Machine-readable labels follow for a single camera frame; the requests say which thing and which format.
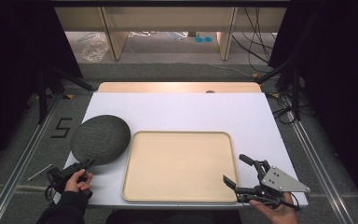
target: gray floor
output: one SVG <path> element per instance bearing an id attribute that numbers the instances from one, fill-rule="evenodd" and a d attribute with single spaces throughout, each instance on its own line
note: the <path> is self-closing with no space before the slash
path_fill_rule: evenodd
<path id="1" fill-rule="evenodd" d="M 200 34 L 211 36 L 213 42 L 210 43 L 197 43 L 193 37 L 172 41 L 163 32 L 150 37 L 135 36 L 129 38 L 120 61 L 112 62 L 106 56 L 102 63 L 88 63 L 80 57 L 81 50 L 87 46 L 88 40 L 77 42 L 85 35 L 86 33 L 68 34 L 68 39 L 71 40 L 85 81 L 94 87 L 103 81 L 252 81 L 253 74 L 263 74 L 254 68 L 270 70 L 254 56 L 249 60 L 248 53 L 234 42 L 228 61 L 221 61 L 216 50 L 215 35 L 212 33 Z M 250 46 L 250 42 L 242 34 L 235 36 L 244 46 Z M 263 40 L 266 45 L 273 46 L 274 38 L 271 34 L 263 34 Z M 266 58 L 264 51 L 255 44 L 252 50 L 260 57 Z M 275 92 L 273 87 L 276 80 L 277 78 L 272 78 L 263 83 L 262 90 Z M 71 82 L 63 80 L 62 83 L 68 97 L 59 96 L 61 99 L 57 101 L 40 141 L 35 144 L 35 151 L 29 164 L 23 170 L 14 193 L 7 200 L 7 205 L 2 207 L 4 213 L 0 217 L 0 223 L 35 223 L 47 208 L 44 190 L 48 181 L 45 178 L 29 181 L 28 177 L 49 164 L 64 166 L 69 154 L 71 135 L 81 123 L 92 95 L 92 92 L 85 91 Z M 276 99 L 268 98 L 268 102 L 271 111 L 282 108 Z M 7 141 L 7 147 L 0 153 L 0 193 L 13 170 L 16 170 L 21 154 L 29 148 L 28 144 L 38 128 L 38 119 L 38 99 L 33 95 L 29 101 L 29 108 L 24 111 L 18 123 L 17 131 L 12 134 Z M 65 130 L 56 129 L 60 120 L 62 126 L 69 128 L 69 132 L 66 137 L 54 138 L 52 136 L 65 135 Z M 333 156 L 334 149 L 318 118 L 312 116 L 311 108 L 302 109 L 300 123 L 304 126 L 333 187 L 348 209 L 351 223 L 358 223 L 358 190 L 340 160 Z M 337 217 L 332 202 L 329 202 L 328 192 L 325 192 L 320 177 L 312 168 L 303 142 L 297 136 L 295 125 L 282 124 L 278 119 L 277 125 L 299 180 L 311 188 L 311 193 L 308 194 L 310 205 L 298 213 L 300 223 L 344 223 Z M 111 208 L 90 207 L 86 212 L 86 223 L 104 223 L 110 212 Z M 240 213 L 243 223 L 268 223 L 254 209 L 243 208 Z"/>

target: floor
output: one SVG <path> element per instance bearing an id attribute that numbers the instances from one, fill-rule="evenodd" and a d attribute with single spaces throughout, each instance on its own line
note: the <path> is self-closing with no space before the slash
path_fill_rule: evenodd
<path id="1" fill-rule="evenodd" d="M 262 41 L 267 46 L 262 48 L 255 44 L 260 43 L 260 39 L 249 41 L 248 38 L 252 39 L 253 33 L 235 33 L 238 42 L 251 49 L 256 56 L 233 41 L 227 61 L 220 59 L 214 33 L 198 33 L 203 38 L 211 37 L 211 42 L 196 42 L 195 37 L 191 36 L 172 40 L 165 32 L 152 33 L 151 36 L 135 35 L 128 38 L 119 61 L 110 60 L 108 51 L 98 64 L 81 57 L 82 50 L 94 35 L 83 32 L 67 33 L 84 79 L 98 85 L 102 81 L 111 80 L 111 77 L 106 73 L 95 72 L 96 65 L 115 65 L 119 69 L 136 67 L 135 71 L 145 72 L 147 76 L 143 65 L 160 64 L 167 72 L 173 73 L 174 70 L 170 70 L 171 64 L 182 67 L 195 64 L 211 69 L 211 76 L 213 72 L 232 72 L 253 80 L 270 70 L 264 61 L 269 59 L 266 51 L 271 52 L 276 34 L 261 34 Z M 275 92 L 276 80 L 274 77 L 263 84 L 263 92 Z M 13 133 L 7 142 L 7 148 L 0 155 L 0 223 L 34 223 L 47 207 L 43 197 L 46 179 L 35 178 L 30 181 L 28 178 L 45 168 L 46 164 L 63 166 L 69 152 L 68 138 L 64 130 L 57 129 L 56 124 L 62 123 L 74 128 L 81 123 L 91 97 L 90 92 L 79 89 L 73 83 L 64 81 L 63 85 L 66 89 L 65 95 L 49 99 L 50 111 L 55 112 L 49 122 L 43 125 L 37 125 L 37 96 L 30 98 L 29 108 L 21 118 L 18 131 Z M 282 109 L 282 100 L 290 102 L 289 95 L 282 93 L 281 96 L 280 99 L 268 98 L 271 111 Z M 301 223 L 358 223 L 358 191 L 339 158 L 334 156 L 334 149 L 317 118 L 312 116 L 311 108 L 302 111 L 300 122 L 284 124 L 291 121 L 290 116 L 283 114 L 277 117 L 277 125 L 299 180 L 312 189 L 308 194 L 310 205 L 298 213 L 299 220 Z M 53 135 L 65 137 L 51 138 Z M 103 217 L 107 217 L 110 212 L 110 209 L 92 207 L 85 216 L 86 223 L 103 223 Z M 240 210 L 240 214 L 243 223 L 267 223 L 254 209 Z"/>

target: beige tray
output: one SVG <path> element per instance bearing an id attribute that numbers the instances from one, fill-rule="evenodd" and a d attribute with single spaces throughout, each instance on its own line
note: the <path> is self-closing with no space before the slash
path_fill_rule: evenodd
<path id="1" fill-rule="evenodd" d="M 127 201 L 236 202 L 223 175 L 238 182 L 227 133 L 138 132 L 122 194 Z"/>

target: wire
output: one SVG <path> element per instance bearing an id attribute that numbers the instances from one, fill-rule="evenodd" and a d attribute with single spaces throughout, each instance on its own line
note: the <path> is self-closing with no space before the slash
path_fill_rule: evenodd
<path id="1" fill-rule="evenodd" d="M 283 115 L 287 114 L 288 112 L 293 111 L 292 106 L 289 103 L 287 103 L 285 100 L 283 100 L 283 96 L 287 96 L 287 98 L 289 100 L 292 98 L 292 95 L 290 93 L 288 93 L 289 91 L 284 91 L 281 93 L 266 93 L 266 96 L 268 98 L 276 99 L 277 105 L 282 107 L 281 109 L 272 112 L 272 114 L 274 115 L 274 118 L 278 119 L 278 121 L 282 124 L 291 124 L 291 123 L 295 122 L 294 118 L 292 118 L 290 120 L 283 119 L 283 118 L 286 118 Z M 301 91 L 300 93 L 302 93 L 302 94 L 299 95 L 298 109 L 310 108 L 310 104 L 308 103 L 307 94 L 304 91 Z M 306 115 L 306 116 L 315 117 L 313 112 L 306 113 L 303 110 L 299 110 L 298 112 L 303 115 Z"/>
<path id="2" fill-rule="evenodd" d="M 245 35 L 245 32 L 242 32 L 242 35 L 243 35 L 246 39 L 248 39 L 249 41 L 252 41 L 251 38 L 249 38 L 248 36 Z M 254 44 L 257 44 L 257 45 L 259 45 L 259 46 L 261 46 L 261 47 L 263 47 L 263 48 L 272 49 L 272 47 L 270 47 L 270 46 L 265 46 L 265 45 L 260 44 L 260 43 L 257 43 L 257 42 L 254 42 Z"/>
<path id="3" fill-rule="evenodd" d="M 269 198 L 265 198 L 265 197 L 258 197 L 258 196 L 255 196 L 255 195 L 253 195 L 253 194 L 240 194 L 241 196 L 252 196 L 254 199 L 251 199 L 251 200 L 256 200 L 257 201 L 257 199 L 259 199 L 259 200 L 264 200 L 264 201 L 269 201 L 269 202 L 264 202 L 264 203 L 262 203 L 262 202 L 260 202 L 260 201 L 258 201 L 258 202 L 260 202 L 260 204 L 265 204 L 265 205 L 269 205 L 269 204 L 276 204 L 276 200 L 273 200 L 273 199 L 269 199 Z M 244 202 L 244 198 L 245 197 L 242 197 L 242 200 L 241 200 L 241 204 L 243 205 L 243 206 L 245 206 L 245 202 Z"/>
<path id="4" fill-rule="evenodd" d="M 46 200 L 48 201 L 48 204 L 49 204 L 50 206 L 52 206 L 52 205 L 55 204 L 54 199 L 53 199 L 53 198 L 54 198 L 55 191 L 54 191 L 54 193 L 53 193 L 53 190 L 54 190 L 54 188 L 53 188 L 52 185 L 48 185 L 48 187 L 47 187 L 46 190 L 45 190 L 45 198 L 46 198 Z"/>
<path id="5" fill-rule="evenodd" d="M 260 59 L 261 61 L 268 63 L 269 61 L 266 61 L 265 59 L 261 58 L 260 56 L 258 56 L 257 54 L 255 54 L 254 52 L 252 52 L 250 49 L 247 49 L 243 44 L 240 43 L 240 41 L 237 40 L 237 38 L 235 38 L 235 36 L 233 35 L 232 38 L 238 43 L 238 45 L 240 45 L 240 47 L 246 51 L 248 51 L 248 53 L 253 54 L 256 58 Z"/>
<path id="6" fill-rule="evenodd" d="M 301 208 L 300 208 L 300 203 L 298 202 L 298 199 L 297 199 L 297 197 L 291 192 L 290 193 L 294 198 L 295 198 L 295 200 L 296 200 L 296 203 L 297 203 L 297 206 L 296 206 L 296 208 L 295 208 L 295 210 L 296 210 L 296 212 L 298 212 Z"/>
<path id="7" fill-rule="evenodd" d="M 253 77 L 253 76 L 251 76 L 251 75 L 249 75 L 249 74 L 246 74 L 246 73 L 243 73 L 243 72 L 241 72 L 241 71 L 239 71 L 239 70 L 237 70 L 237 69 L 235 69 L 235 68 L 220 67 L 220 66 L 216 66 L 216 65 L 214 65 L 214 64 L 209 64 L 209 63 L 208 63 L 208 65 L 210 65 L 210 66 L 212 66 L 212 67 L 215 67 L 215 68 L 220 68 L 220 69 L 227 69 L 227 70 L 236 71 L 236 72 L 241 73 L 241 74 L 243 74 L 243 75 L 245 75 L 245 76 L 247 76 L 247 77 Z"/>
<path id="8" fill-rule="evenodd" d="M 258 22 L 259 13 L 260 13 L 260 8 L 257 7 L 257 8 L 255 9 L 255 18 L 256 18 L 255 25 L 253 24 L 252 19 L 250 18 L 249 13 L 248 13 L 246 7 L 244 7 L 244 10 L 245 10 L 246 16 L 248 17 L 249 22 L 250 22 L 251 25 L 252 25 L 252 29 L 253 29 L 253 31 L 254 31 L 254 36 L 253 36 L 253 38 L 252 38 L 251 46 L 252 46 L 252 43 L 254 42 L 255 35 L 256 35 L 257 38 L 258 38 L 258 40 L 260 41 L 261 45 L 263 46 L 263 50 L 264 50 L 264 53 L 266 54 L 267 59 L 269 60 L 270 56 L 269 56 L 268 51 L 266 50 L 266 46 L 265 46 L 264 43 L 263 43 L 263 38 L 261 37 L 261 31 L 260 31 L 260 23 Z"/>

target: dark gray sphere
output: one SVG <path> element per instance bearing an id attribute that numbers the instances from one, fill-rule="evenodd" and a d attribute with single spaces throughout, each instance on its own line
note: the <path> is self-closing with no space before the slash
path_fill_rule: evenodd
<path id="1" fill-rule="evenodd" d="M 128 124 L 121 118 L 102 115 L 79 125 L 71 139 L 71 150 L 78 161 L 95 160 L 105 165 L 119 158 L 131 140 Z"/>

